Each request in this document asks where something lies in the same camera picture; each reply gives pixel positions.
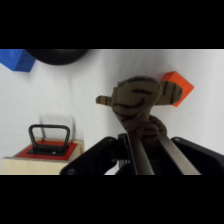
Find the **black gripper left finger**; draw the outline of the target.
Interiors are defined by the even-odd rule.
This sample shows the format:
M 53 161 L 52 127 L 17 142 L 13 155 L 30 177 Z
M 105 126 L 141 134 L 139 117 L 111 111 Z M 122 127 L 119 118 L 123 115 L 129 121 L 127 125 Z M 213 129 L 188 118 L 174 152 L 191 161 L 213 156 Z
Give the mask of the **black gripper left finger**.
M 140 138 L 135 133 L 120 134 L 125 154 L 119 161 L 118 175 L 153 175 L 154 171 Z

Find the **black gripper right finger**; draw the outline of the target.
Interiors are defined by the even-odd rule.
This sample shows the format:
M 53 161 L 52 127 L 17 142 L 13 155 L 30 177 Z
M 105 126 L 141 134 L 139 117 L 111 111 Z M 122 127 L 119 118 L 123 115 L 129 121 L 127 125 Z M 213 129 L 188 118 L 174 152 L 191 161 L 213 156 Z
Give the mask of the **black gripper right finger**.
M 200 175 L 195 166 L 164 133 L 159 135 L 159 142 L 182 175 Z

